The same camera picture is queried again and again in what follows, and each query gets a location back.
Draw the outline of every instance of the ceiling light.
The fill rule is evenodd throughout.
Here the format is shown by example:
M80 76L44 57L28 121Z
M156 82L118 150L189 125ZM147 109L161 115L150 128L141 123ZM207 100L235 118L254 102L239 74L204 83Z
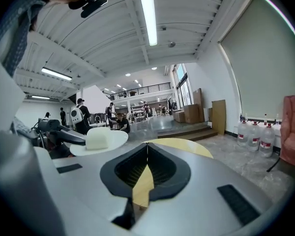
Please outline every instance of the ceiling light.
M42 97L42 96L32 96L32 98L36 98L36 99L45 99L45 100L49 100L49 97Z
M144 18L147 25L149 45L157 45L156 18L154 0L141 0Z
M287 23L287 25L290 27L290 29L295 35L294 27L292 26L291 22L287 19L287 17L283 14L283 12L278 7L276 7L276 5L273 2L271 2L271 0L266 0L266 1L277 11L277 13L280 14L280 16L284 19L284 21Z
M69 80L69 81L72 80L71 77L66 76L66 75L64 75L64 74L62 74L62 73L55 72L55 71L50 70L50 69L48 69L48 68L46 68L46 67L43 67L43 68L41 69L41 71L42 71L43 73L48 73L48 74L50 74L50 75L54 75L54 76L56 76L56 77L59 77L59 78L65 79L65 80Z

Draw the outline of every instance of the white ceiling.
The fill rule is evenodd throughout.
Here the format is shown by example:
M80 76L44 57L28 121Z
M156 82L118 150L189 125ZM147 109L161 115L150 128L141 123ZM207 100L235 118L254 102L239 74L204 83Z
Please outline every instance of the white ceiling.
M108 0L86 19L81 18L81 9L70 10L66 4L47 5L39 14L37 32L29 33L15 81L30 94L63 99L79 88L126 73L195 62L199 45L221 3L155 0L158 45L153 47L148 44L140 0ZM170 41L176 46L169 48ZM44 76L43 66L73 79L63 83Z

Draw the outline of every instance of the gray tile floor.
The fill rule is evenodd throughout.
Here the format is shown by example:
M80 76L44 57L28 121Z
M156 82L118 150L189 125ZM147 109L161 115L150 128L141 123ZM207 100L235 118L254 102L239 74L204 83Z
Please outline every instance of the gray tile floor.
M173 120L172 116L153 117L148 121L132 124L129 140L124 146L131 150L144 141L156 139L158 131L172 131L188 127L190 127L189 124L178 123ZM280 200L294 183L294 180L279 171L277 166L270 173L266 172L277 160L278 155L276 154L271 158L260 157L257 152L249 152L246 148L237 145L236 138L229 135L211 137L198 141L198 143L205 146L214 159L223 162L259 186L273 202Z

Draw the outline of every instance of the black pants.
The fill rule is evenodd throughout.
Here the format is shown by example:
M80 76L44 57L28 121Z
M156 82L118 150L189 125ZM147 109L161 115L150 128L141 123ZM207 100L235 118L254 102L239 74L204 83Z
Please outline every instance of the black pants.
M113 128L114 127L114 124L112 123L112 122L110 122L109 120L108 120L108 122L109 122L109 126L110 126L110 128Z
M89 127L85 124L84 121L75 124L75 127L77 128L77 132L82 135L86 135L89 131Z

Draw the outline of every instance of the railing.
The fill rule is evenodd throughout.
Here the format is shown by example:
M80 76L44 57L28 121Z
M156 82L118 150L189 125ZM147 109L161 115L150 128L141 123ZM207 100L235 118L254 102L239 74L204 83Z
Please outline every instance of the railing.
M143 88L136 88L128 91L122 91L118 93L114 93L110 95L110 100L117 100L127 97L132 97L135 95L141 95L145 93L150 92L158 92L158 91L164 91L164 90L170 90L171 89L171 83L163 83L163 84L157 84L149 87L143 87Z

